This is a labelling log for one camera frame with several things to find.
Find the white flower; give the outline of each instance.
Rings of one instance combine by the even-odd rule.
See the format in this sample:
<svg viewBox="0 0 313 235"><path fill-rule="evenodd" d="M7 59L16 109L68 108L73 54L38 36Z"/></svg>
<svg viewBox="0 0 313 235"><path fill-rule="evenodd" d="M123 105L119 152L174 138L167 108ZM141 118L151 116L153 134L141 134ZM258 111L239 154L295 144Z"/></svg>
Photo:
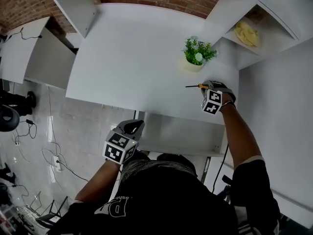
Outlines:
<svg viewBox="0 0 313 235"><path fill-rule="evenodd" d="M202 54L201 53L197 53L196 56L195 56L196 60L198 62L201 62L202 61Z"/></svg>

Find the screwdriver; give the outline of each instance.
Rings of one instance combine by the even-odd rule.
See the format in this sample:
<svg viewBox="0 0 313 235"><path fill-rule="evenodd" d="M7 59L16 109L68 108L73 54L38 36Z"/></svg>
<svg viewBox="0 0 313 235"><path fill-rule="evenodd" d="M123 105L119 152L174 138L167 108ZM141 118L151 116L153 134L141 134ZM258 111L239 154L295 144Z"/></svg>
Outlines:
<svg viewBox="0 0 313 235"><path fill-rule="evenodd" d="M191 86L185 86L185 87L198 87L198 88L209 89L208 84L198 84L198 85L191 85Z"/></svg>

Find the person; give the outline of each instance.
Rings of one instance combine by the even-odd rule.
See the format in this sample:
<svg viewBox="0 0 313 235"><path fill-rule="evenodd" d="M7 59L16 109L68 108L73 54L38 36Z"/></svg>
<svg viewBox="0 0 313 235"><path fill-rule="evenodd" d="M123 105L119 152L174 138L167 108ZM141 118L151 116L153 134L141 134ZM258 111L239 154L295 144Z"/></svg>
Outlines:
<svg viewBox="0 0 313 235"><path fill-rule="evenodd" d="M229 94L220 111L234 163L230 204L197 179L183 156L150 161L137 152L123 165L111 201L120 165L106 161L47 234L277 235L280 212L257 142Z"/></svg>
<svg viewBox="0 0 313 235"><path fill-rule="evenodd" d="M15 105L12 106L20 116L32 115L32 108L36 107L36 96L33 92L28 92L27 97L11 94L4 90L0 91L0 104Z"/></svg>
<svg viewBox="0 0 313 235"><path fill-rule="evenodd" d="M0 169L0 178L4 179L6 181L9 181L10 183L15 185L15 179L16 179L15 173L13 173L12 177L8 176L7 174L9 174L11 172L11 170L6 163L4 163L4 165L5 165L5 168Z"/></svg>

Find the white wall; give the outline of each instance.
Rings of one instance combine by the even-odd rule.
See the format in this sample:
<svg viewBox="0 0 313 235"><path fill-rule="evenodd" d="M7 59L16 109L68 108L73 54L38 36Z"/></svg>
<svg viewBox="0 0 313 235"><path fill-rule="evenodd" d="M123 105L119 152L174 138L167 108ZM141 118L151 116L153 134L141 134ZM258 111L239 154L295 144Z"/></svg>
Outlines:
<svg viewBox="0 0 313 235"><path fill-rule="evenodd" d="M313 208L313 40L240 71L238 108L271 188Z"/></svg>

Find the electrical outlet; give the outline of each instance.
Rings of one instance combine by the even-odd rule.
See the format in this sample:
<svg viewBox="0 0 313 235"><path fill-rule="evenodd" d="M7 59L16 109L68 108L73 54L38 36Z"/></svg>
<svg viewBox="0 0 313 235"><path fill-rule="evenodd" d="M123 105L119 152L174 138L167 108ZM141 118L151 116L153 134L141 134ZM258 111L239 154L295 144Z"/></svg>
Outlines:
<svg viewBox="0 0 313 235"><path fill-rule="evenodd" d="M57 163L59 160L58 156L53 156L54 166L56 167L57 172L61 172L61 164Z"/></svg>

